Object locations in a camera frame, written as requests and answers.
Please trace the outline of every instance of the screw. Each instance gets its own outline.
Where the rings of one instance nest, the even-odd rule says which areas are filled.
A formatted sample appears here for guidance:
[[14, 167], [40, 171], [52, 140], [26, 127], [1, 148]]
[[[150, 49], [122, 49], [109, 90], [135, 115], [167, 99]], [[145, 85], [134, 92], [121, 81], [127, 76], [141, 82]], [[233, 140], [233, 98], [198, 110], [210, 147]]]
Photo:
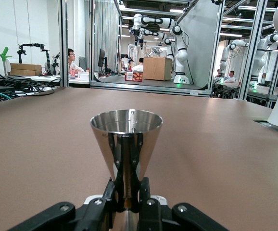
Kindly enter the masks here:
[[69, 208], [70, 208], [70, 206], [68, 206], [68, 205], [63, 205], [63, 206], [60, 207], [60, 210], [61, 210], [61, 211], [66, 211], [66, 210], [68, 210]]
[[102, 203], [102, 201], [100, 199], [97, 199], [96, 201], [94, 201], [94, 204], [96, 205], [100, 205]]
[[148, 205], [153, 205], [153, 204], [155, 204], [155, 201], [153, 201], [152, 199], [149, 199], [149, 200], [147, 201], [147, 204], [148, 204]]
[[180, 205], [177, 207], [177, 209], [182, 213], [182, 212], [185, 212], [187, 210], [187, 208], [183, 205]]

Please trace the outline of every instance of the black hair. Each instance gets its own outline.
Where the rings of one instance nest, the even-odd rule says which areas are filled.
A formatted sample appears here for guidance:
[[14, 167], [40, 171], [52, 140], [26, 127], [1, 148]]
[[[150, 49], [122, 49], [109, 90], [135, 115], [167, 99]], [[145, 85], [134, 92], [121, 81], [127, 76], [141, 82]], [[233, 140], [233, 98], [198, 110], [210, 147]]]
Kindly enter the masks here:
[[71, 52], [74, 53], [74, 50], [69, 48], [69, 49], [68, 49], [68, 56], [70, 56], [70, 53], [71, 53]]

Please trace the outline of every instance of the white shirt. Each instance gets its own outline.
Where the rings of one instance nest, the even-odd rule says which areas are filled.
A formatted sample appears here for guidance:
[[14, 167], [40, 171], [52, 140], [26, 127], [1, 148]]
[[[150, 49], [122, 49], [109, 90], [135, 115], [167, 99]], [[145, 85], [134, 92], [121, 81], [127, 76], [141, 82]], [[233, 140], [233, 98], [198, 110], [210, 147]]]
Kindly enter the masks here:
[[74, 68], [76, 71], [85, 71], [84, 69], [82, 69], [81, 67], [77, 66], [74, 61], [71, 62], [71, 65], [68, 65], [68, 73], [70, 73], [71, 68]]
[[140, 71], [143, 72], [143, 65], [137, 65], [132, 68], [132, 71]]
[[224, 81], [224, 83], [235, 82], [235, 81], [236, 81], [236, 79], [234, 77], [229, 77]]

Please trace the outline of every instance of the red box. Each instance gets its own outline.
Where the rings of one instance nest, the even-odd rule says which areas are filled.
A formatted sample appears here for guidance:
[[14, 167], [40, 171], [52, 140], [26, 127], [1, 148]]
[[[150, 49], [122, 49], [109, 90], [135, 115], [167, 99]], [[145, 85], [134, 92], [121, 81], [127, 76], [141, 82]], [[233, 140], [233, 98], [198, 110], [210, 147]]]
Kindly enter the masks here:
[[125, 81], [142, 82], [142, 80], [143, 72], [141, 71], [125, 72]]

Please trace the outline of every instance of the brown table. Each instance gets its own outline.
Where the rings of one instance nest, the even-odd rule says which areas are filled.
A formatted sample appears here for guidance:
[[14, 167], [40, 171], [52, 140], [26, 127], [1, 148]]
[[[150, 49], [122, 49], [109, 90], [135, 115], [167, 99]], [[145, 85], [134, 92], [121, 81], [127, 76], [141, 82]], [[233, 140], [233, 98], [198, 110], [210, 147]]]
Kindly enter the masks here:
[[146, 176], [232, 231], [278, 231], [278, 133], [271, 109], [237, 100], [60, 88], [0, 102], [0, 230], [60, 202], [102, 194], [109, 171], [89, 120], [115, 109], [164, 119]]

